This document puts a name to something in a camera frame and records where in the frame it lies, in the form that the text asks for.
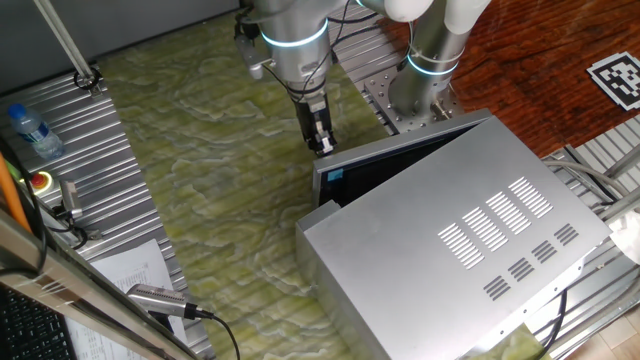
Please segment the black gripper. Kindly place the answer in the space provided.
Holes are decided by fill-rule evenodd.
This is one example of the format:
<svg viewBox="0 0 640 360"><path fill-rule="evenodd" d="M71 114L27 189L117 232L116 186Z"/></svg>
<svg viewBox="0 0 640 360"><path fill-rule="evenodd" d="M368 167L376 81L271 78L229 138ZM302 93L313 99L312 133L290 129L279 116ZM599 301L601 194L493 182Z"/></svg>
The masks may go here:
<svg viewBox="0 0 640 360"><path fill-rule="evenodd" d="M330 155L337 144L332 129L327 95L295 102L301 132L309 149L321 157Z"/></svg>

